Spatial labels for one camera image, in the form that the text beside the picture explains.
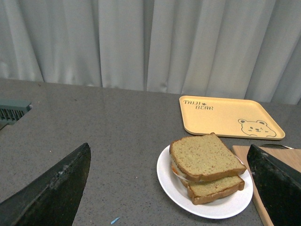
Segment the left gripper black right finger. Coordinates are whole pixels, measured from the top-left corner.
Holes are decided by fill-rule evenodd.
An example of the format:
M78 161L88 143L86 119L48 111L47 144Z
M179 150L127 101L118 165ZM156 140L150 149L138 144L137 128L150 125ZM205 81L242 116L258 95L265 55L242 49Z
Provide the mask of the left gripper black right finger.
M261 201L275 226L301 224L301 173L261 148L247 154Z

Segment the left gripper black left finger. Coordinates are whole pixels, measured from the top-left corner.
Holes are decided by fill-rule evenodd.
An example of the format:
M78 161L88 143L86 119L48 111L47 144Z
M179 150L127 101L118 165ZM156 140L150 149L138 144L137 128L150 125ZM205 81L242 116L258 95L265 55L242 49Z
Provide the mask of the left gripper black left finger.
M71 226L83 196L91 150L83 143L0 204L2 226Z

